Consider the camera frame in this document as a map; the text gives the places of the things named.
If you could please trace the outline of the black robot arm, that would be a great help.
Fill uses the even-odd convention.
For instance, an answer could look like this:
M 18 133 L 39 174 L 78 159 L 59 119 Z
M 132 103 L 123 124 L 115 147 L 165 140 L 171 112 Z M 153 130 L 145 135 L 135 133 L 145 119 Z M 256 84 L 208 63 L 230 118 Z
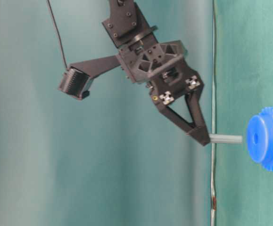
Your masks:
M 120 66 L 133 83 L 146 83 L 150 97 L 166 118 L 202 145 L 210 142 L 199 99 L 204 83 L 185 61 L 181 41 L 160 43 L 133 0 L 112 0 L 102 24 L 118 54 L 71 64 L 59 89 L 86 98 L 95 78 Z

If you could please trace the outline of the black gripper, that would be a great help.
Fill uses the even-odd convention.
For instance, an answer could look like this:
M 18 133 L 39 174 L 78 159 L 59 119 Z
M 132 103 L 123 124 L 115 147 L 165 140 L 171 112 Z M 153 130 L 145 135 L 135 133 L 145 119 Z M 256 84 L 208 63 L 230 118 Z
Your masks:
M 184 59 L 185 49 L 180 41 L 155 44 L 149 49 L 134 52 L 123 49 L 118 55 L 73 63 L 75 68 L 93 80 L 121 66 L 135 83 L 146 83 L 150 97 L 167 119 L 187 135 L 205 146 L 210 143 L 209 132 L 199 105 L 203 83 L 199 74 Z M 175 100 L 184 97 L 192 122 L 187 122 L 170 108 Z

